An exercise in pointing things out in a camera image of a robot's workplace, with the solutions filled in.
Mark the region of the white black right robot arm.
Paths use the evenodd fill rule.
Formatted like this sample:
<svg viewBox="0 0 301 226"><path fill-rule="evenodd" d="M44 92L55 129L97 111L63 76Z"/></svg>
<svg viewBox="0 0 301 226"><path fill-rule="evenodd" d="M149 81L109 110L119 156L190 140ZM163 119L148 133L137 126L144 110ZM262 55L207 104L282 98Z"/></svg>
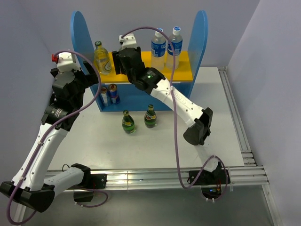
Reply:
<svg viewBox="0 0 301 226"><path fill-rule="evenodd" d="M191 145L204 145L210 135L210 126L213 111L203 109L194 104L185 95L170 84L170 81L157 69L146 67L142 61L141 50L125 48L112 52L115 73L127 76L127 79L136 88L158 99L174 111L174 140L176 148L176 164L179 165L177 146L177 116L188 126L184 132L184 139Z"/></svg>

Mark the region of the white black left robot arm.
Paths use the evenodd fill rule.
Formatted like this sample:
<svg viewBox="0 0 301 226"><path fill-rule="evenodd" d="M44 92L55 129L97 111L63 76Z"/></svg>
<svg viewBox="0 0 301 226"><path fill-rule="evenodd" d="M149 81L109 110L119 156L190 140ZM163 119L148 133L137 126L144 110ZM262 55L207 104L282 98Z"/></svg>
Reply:
<svg viewBox="0 0 301 226"><path fill-rule="evenodd" d="M59 145L79 116L85 90L98 83L94 68L87 61L83 64L88 74L77 65L66 70L51 69L55 79L53 93L41 119L37 139L14 178L0 185L2 194L37 212L46 211L63 191L77 186L88 188L92 182L91 169L79 163L56 176L45 178Z"/></svg>

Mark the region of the Pocari Sweat bottle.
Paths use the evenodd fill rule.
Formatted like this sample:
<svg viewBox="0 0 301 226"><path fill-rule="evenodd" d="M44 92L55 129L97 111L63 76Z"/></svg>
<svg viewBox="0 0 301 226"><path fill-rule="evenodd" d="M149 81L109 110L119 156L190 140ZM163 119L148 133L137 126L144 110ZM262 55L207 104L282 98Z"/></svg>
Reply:
<svg viewBox="0 0 301 226"><path fill-rule="evenodd" d="M162 71L165 66L166 39L158 31L151 40L151 66Z"/></svg>
<svg viewBox="0 0 301 226"><path fill-rule="evenodd" d="M175 26L173 28L172 34L169 36L169 39L174 49L172 50L170 43L168 43L166 67L172 70L174 64L174 57L175 57L175 69L177 69L179 65L179 55L181 54L182 51L181 28Z"/></svg>

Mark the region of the Chang soda water bottle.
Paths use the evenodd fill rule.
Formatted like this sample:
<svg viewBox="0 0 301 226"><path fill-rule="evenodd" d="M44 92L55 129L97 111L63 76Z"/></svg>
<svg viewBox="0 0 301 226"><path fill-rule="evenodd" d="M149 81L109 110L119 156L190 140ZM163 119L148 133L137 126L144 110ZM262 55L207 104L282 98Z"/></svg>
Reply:
<svg viewBox="0 0 301 226"><path fill-rule="evenodd" d="M101 74L108 75L111 73L112 66L109 53L99 40L95 42L94 61Z"/></svg>

